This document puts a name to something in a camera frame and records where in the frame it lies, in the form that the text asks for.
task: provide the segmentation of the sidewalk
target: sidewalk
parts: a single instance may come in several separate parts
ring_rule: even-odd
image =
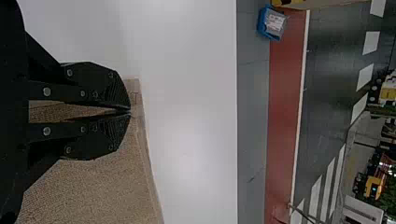
[[[345,197],[355,197],[352,192],[353,182],[357,173],[364,173],[367,161],[373,156],[375,150],[363,147],[355,142],[364,142],[376,146],[376,139],[381,134],[384,119],[370,119],[370,113],[364,112],[353,124],[346,140],[346,155],[342,172],[342,181],[338,191],[337,204],[332,219],[332,224],[342,223],[344,220],[343,206]]]

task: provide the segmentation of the blue object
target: blue object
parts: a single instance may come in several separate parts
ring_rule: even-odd
[[[282,36],[273,35],[273,34],[270,34],[270,33],[267,31],[267,26],[266,26],[265,22],[266,22],[266,20],[267,20],[267,13],[268,13],[268,11],[269,11],[270,9],[271,9],[272,11],[275,11],[275,8],[272,7],[271,5],[268,5],[268,4],[267,4],[264,8],[262,8],[262,9],[260,10],[260,13],[259,13],[259,21],[258,21],[258,23],[257,23],[257,31],[258,31],[261,35],[265,35],[265,36],[267,36],[268,38],[270,38],[271,40],[280,41],[280,39],[281,39]]]

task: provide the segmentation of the crosswalk stripe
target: crosswalk stripe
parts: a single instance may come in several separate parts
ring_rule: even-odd
[[[300,204],[297,206],[297,208],[301,211],[304,210],[304,202],[305,199],[303,199]],[[298,213],[297,211],[294,211],[291,214],[291,218],[290,218],[290,224],[302,224],[303,223],[303,216],[301,216],[300,213]]]
[[[322,220],[323,222],[326,221],[326,215],[329,208],[329,197],[330,189],[332,188],[332,172],[334,171],[334,161],[335,158],[332,159],[332,162],[330,162],[329,166],[327,167],[326,184],[324,186],[322,208],[320,212],[320,220]]]
[[[335,172],[335,180],[334,180],[335,181],[334,189],[332,191],[332,205],[330,207],[329,217],[332,216],[332,213],[334,212],[335,209],[335,203],[337,202],[338,188],[340,187],[341,171],[343,170],[345,150],[346,150],[346,145],[343,145],[343,147],[340,150],[340,154],[338,156],[337,170]]]
[[[358,118],[358,116],[363,112],[364,107],[366,107],[367,98],[369,93],[367,92],[354,106],[352,111],[352,120],[350,123],[352,124]]]
[[[366,32],[366,39],[364,40],[363,55],[374,52],[378,48],[379,31]]]
[[[360,90],[372,79],[373,70],[374,64],[372,63],[359,71],[358,86],[356,88],[356,91]]]
[[[322,178],[322,176],[320,176],[320,178],[317,180],[317,182],[311,189],[311,201],[309,203],[309,215],[312,217],[316,217],[317,213],[318,213],[321,178]]]
[[[370,14],[378,17],[384,17],[385,4],[387,0],[373,0],[370,8]]]

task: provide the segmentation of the white wall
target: white wall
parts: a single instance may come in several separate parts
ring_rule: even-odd
[[[19,2],[59,61],[141,78],[165,223],[236,223],[235,1]]]

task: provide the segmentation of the gray floor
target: gray floor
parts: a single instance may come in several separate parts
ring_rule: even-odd
[[[238,223],[264,222],[269,40],[256,33],[269,0],[237,0]]]

